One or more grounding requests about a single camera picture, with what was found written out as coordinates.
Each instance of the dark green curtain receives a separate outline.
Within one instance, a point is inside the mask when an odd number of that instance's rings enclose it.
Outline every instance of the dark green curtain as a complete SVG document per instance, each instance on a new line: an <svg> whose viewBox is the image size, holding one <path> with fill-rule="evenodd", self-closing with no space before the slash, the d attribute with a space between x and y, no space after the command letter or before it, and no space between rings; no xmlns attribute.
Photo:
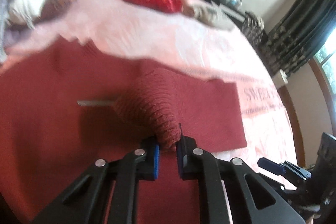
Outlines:
<svg viewBox="0 0 336 224"><path fill-rule="evenodd" d="M272 76L280 69L289 76L317 53L335 27L335 0L296 0L258 51Z"/></svg>

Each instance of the wooden trim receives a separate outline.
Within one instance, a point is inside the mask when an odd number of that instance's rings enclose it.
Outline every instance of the wooden trim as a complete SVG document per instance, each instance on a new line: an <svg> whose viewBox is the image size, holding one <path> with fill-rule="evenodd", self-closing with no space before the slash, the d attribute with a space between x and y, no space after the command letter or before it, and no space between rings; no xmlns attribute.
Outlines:
<svg viewBox="0 0 336 224"><path fill-rule="evenodd" d="M278 89L278 93L280 95L283 105L287 110L289 121L292 126L297 164L299 167L306 167L305 149L303 146L302 133L295 112L294 104L292 102L292 98L290 97L289 92L285 85L282 86L280 89Z"/></svg>
<svg viewBox="0 0 336 224"><path fill-rule="evenodd" d="M325 103L327 104L330 121L331 121L331 128L333 131L333 135L336 136L336 111L335 111L335 104L333 100L333 93L331 91L328 79L320 67L320 65L315 61L315 59L310 59L308 61L308 64L311 67L311 70L313 71L317 82L320 85L320 88L322 90Z"/></svg>

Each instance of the pink bed sheet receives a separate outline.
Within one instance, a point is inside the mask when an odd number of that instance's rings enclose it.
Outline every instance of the pink bed sheet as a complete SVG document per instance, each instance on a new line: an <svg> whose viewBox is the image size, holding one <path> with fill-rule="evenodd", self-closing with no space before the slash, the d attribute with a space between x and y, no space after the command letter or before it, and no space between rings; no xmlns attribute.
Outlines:
<svg viewBox="0 0 336 224"><path fill-rule="evenodd" d="M0 71L48 47L59 34L68 40L77 37L82 43L92 39L111 55L153 58L194 77L236 82L248 146L215 156L240 157L256 172L293 188L257 166L261 157L296 164L293 134L268 72L230 19L226 30L217 30L181 14L166 15L122 0L79 0L56 20L38 24L19 37L9 33L9 58Z"/></svg>

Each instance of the red sweater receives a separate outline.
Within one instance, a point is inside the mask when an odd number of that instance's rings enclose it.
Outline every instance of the red sweater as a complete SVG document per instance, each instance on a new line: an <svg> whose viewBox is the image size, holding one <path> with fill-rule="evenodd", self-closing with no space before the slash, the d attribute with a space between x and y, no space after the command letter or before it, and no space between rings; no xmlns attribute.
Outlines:
<svg viewBox="0 0 336 224"><path fill-rule="evenodd" d="M208 151L246 146L234 84L175 77L174 70L155 61L116 58L92 42L81 46L60 38L0 75L0 192L19 220L32 220L95 160L118 160L152 134L122 122L111 107L83 107L77 101L119 97L118 114L134 122L129 98L146 77L161 79L162 69L165 81L174 82L173 127L182 121L184 134ZM162 144L172 140L164 133ZM138 222L198 223L198 212L197 182L180 180L175 153L162 153L159 179L139 184Z"/></svg>

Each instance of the pink blanket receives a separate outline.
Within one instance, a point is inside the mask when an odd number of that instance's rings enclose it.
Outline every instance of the pink blanket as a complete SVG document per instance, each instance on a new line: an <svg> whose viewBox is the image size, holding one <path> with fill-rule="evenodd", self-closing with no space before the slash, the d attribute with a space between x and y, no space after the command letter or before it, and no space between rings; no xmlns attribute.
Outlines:
<svg viewBox="0 0 336 224"><path fill-rule="evenodd" d="M223 160L240 157L256 172L293 187L257 166L260 157L296 164L293 134L270 76L231 20L226 30L217 30L181 14L166 15L122 0L79 0L57 20L9 37L9 59L0 72L48 47L58 34L82 43L91 38L108 54L153 58L197 78L236 82L248 146L215 155Z"/></svg>

